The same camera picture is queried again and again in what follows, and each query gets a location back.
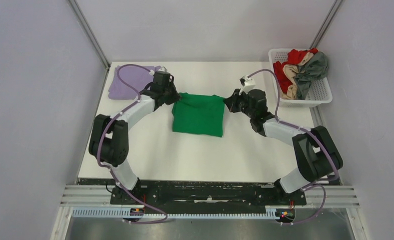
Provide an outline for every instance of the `wall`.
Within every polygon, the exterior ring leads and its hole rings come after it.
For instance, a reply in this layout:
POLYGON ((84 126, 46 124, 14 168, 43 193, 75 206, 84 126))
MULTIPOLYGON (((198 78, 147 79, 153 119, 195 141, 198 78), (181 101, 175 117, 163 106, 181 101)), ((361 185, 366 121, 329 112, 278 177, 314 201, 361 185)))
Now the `wall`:
POLYGON ((308 48, 333 0, 77 0, 110 61, 266 61, 308 48))
POLYGON ((345 1, 319 48, 334 100, 321 112, 373 240, 394 240, 394 0, 345 1))
POLYGON ((0 240, 49 238, 104 74, 66 1, 0 1, 0 240))

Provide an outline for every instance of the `white laundry basket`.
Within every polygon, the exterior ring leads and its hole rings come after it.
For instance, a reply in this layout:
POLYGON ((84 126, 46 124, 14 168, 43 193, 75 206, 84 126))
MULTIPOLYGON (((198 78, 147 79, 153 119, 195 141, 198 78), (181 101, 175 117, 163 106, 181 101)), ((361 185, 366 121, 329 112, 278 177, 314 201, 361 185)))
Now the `white laundry basket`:
MULTIPOLYGON (((288 60, 288 53, 292 50, 306 50, 306 49, 297 49, 297 48, 274 48, 269 51, 269 62, 270 68, 273 71, 273 63, 276 61, 280 61, 281 63, 288 60)), ((310 86, 309 92, 306 96, 305 100, 290 100, 290 99, 282 99, 278 97, 278 92, 276 90, 276 81, 272 77, 273 86, 275 88, 275 96, 276 99, 280 99, 279 106, 281 107, 304 107, 304 108, 313 108, 319 104, 328 104, 332 101, 332 93, 331 88, 329 87, 328 80, 326 77, 324 79, 312 81, 312 85, 310 86)))

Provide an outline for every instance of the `pile of clothes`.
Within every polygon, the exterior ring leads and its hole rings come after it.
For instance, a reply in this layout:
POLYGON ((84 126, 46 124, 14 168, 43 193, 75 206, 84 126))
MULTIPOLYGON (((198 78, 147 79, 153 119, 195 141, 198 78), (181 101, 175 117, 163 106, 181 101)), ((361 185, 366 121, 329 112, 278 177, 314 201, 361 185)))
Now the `pile of clothes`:
POLYGON ((303 51, 292 49, 287 61, 273 63, 282 90, 281 98, 305 100, 311 82, 325 78, 328 67, 325 54, 316 48, 303 51))

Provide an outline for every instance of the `dark green cloth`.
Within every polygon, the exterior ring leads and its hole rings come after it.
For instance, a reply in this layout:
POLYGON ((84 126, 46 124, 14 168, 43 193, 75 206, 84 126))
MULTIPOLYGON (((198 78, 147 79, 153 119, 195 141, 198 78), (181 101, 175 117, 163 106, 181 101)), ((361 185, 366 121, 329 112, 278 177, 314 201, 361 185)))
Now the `dark green cloth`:
POLYGON ((173 105, 173 131, 223 136, 223 97, 180 93, 173 105))
POLYGON ((328 73, 328 58, 323 52, 316 53, 306 64, 298 66, 295 76, 297 99, 305 100, 312 81, 323 79, 328 73))

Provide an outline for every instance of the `purple cloth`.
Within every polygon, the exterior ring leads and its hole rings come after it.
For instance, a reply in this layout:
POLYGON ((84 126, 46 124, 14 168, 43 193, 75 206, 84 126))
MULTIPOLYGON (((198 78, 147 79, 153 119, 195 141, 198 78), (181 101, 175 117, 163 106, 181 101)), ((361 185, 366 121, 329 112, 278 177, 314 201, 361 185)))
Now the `purple cloth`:
MULTIPOLYGON (((145 67, 154 71, 157 71, 161 68, 160 66, 145 67)), ((118 69, 119 66, 115 69, 113 82, 108 89, 108 98, 113 100, 135 99, 136 92, 134 92, 134 90, 132 90, 130 87, 123 84, 117 77, 118 69)), ((122 68, 120 70, 120 77, 122 78, 122 80, 136 88, 138 91, 143 90, 149 82, 153 81, 153 76, 151 76, 147 71, 133 66, 127 66, 125 68, 122 68)))

